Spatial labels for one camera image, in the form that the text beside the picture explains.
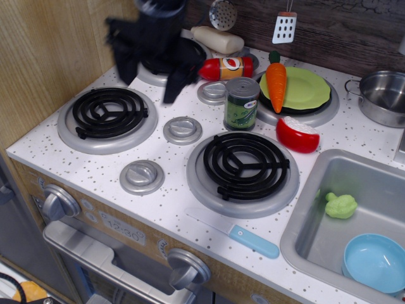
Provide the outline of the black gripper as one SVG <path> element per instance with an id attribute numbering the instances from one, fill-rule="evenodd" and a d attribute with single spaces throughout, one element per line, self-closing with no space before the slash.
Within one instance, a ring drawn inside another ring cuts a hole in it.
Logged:
<path id="1" fill-rule="evenodd" d="M 112 46 L 118 74 L 130 85 L 141 60 L 169 56 L 175 68 L 166 82 L 164 104 L 172 104 L 187 85 L 197 80 L 202 67 L 199 55 L 181 53 L 181 31 L 185 13 L 151 16 L 140 13 L 136 20 L 108 17 L 107 42 Z"/>

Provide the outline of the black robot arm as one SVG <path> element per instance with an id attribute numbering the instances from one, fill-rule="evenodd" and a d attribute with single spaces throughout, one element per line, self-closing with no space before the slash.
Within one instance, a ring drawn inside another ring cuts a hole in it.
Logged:
<path id="1" fill-rule="evenodd" d="M 136 1 L 135 20 L 108 17 L 107 42 L 111 45 L 118 74 L 130 84 L 138 75 L 138 65 L 167 61 L 170 69 L 163 98 L 172 104 L 182 89 L 195 82 L 206 55 L 181 36 L 186 1 Z"/>

